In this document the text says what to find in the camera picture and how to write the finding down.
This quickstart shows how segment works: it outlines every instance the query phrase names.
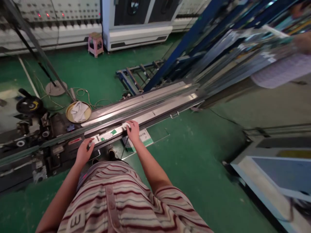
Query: steel beam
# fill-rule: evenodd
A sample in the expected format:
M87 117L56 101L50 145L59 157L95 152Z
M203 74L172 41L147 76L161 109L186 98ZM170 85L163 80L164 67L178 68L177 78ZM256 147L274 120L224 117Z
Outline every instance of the steel beam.
M205 26L214 18L222 4L225 0L212 0L206 9L203 11L202 15L198 18L195 24L190 28L190 30L185 34L179 45L172 52L167 61L158 70L158 72L153 76L153 78L144 87L144 91L150 91L151 88L156 86L161 78L170 70L171 66L176 62L176 59L182 55L182 53L193 44L198 38L198 35L202 32Z

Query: cloth rag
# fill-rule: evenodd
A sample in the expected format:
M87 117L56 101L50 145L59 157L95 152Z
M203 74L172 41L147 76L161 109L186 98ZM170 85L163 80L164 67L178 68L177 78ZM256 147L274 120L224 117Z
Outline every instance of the cloth rag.
M71 114L75 122L80 122L86 120L84 112L88 109L88 106L81 101L78 101L74 107L71 109Z

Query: green floor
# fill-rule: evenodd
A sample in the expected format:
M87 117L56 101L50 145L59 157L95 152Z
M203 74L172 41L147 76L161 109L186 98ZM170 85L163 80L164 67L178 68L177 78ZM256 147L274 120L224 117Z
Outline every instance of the green floor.
M179 35L173 35L164 44L117 51L109 55L105 53L97 59L83 48L55 51L49 58L69 87L88 90L93 104L100 99L115 102L124 92L124 87L114 77L115 71L162 58L178 38ZM30 57L27 57L27 61L45 85L47 81L44 74ZM16 58L0 60L0 71L0 92L20 87L30 90ZM66 96L53 100L62 106L69 103ZM49 108L59 108L48 98L45 98L45 103ZM276 232L244 191L230 182L221 164L222 160L230 157L244 143L243 133L238 126L209 110L200 113L187 110L175 119L167 119L150 127L148 131L156 142L148 147L151 154L215 232ZM122 143L115 142L113 147L120 155ZM147 184L137 155L125 161ZM25 190L1 197L0 232L34 232L66 174L64 172L37 185L29 185Z

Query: metal bracket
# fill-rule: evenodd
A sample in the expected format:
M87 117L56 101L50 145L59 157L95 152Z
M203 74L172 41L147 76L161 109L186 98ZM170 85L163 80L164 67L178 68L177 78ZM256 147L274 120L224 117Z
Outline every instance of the metal bracket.
M169 115L172 119L174 119L174 118L176 118L176 117L178 117L179 116L179 112L177 112L177 113L175 113L175 114L170 114Z

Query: pink stool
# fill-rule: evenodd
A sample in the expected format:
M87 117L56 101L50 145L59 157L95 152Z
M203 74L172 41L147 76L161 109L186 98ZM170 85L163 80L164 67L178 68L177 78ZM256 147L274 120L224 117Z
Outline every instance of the pink stool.
M104 53L103 38L100 33L93 32L88 36L88 53L94 54L94 57Z

